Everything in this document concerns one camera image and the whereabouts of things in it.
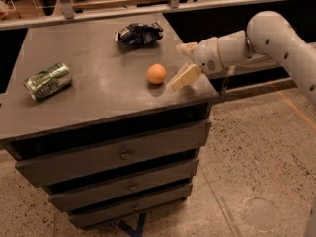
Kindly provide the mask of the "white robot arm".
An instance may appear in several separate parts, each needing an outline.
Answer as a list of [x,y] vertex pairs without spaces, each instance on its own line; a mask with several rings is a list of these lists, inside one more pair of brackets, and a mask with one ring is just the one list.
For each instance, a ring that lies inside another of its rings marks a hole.
[[277,64],[285,79],[234,87],[212,110],[186,235],[315,234],[315,50],[281,14],[261,12],[246,30],[177,51],[209,76]]

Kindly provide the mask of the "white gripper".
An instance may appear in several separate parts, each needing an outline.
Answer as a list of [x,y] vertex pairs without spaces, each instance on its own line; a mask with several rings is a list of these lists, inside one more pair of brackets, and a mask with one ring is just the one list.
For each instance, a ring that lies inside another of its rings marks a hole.
[[193,57],[195,64],[187,64],[180,69],[180,74],[177,74],[170,83],[174,90],[180,90],[196,82],[202,71],[211,76],[221,70],[218,38],[204,39],[199,43],[180,43],[176,45],[176,51],[186,57]]

